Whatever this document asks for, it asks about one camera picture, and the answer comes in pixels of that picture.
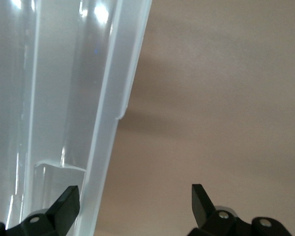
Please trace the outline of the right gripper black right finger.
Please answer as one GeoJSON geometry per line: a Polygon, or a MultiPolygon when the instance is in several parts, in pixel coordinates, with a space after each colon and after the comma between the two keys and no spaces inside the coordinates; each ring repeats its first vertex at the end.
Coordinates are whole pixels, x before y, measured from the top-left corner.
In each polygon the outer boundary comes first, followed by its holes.
{"type": "Polygon", "coordinates": [[[192,185],[192,211],[197,227],[188,236],[292,236],[279,221],[255,217],[246,223],[225,209],[217,209],[201,184],[192,185]]]}

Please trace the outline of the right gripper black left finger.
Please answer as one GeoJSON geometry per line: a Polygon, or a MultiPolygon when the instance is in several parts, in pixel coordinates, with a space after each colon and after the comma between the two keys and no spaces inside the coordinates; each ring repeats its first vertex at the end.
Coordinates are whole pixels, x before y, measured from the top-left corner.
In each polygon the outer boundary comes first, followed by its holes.
{"type": "Polygon", "coordinates": [[[79,211],[79,188],[72,185],[45,213],[32,214],[10,229],[0,222],[0,236],[66,236],[79,211]]]}

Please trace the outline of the clear plastic storage box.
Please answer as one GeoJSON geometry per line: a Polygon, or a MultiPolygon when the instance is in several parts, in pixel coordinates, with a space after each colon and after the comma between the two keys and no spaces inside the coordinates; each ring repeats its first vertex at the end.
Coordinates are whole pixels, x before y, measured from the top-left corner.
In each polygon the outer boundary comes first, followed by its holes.
{"type": "Polygon", "coordinates": [[[45,213],[67,187],[66,236],[93,236],[152,0],[0,0],[0,222],[45,213]]]}

